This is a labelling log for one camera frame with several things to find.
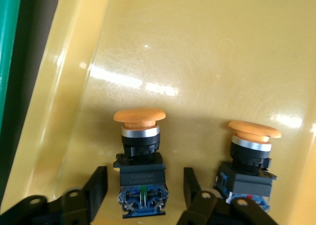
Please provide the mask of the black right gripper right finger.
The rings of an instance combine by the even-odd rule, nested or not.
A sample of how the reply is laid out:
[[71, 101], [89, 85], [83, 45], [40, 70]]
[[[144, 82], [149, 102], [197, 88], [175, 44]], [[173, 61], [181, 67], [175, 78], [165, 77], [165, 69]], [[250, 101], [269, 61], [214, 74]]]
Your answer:
[[185, 167], [183, 189], [187, 209], [179, 225], [276, 225], [250, 198], [235, 198], [230, 204], [214, 193], [202, 190], [193, 168]]

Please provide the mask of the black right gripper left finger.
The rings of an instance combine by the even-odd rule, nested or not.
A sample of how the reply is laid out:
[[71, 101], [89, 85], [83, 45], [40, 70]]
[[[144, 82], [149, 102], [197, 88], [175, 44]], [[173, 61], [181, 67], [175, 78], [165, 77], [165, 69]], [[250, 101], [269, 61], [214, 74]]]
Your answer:
[[0, 216], [2, 225], [89, 225], [108, 190], [107, 167], [98, 167], [82, 188], [48, 202], [43, 195], [24, 198]]

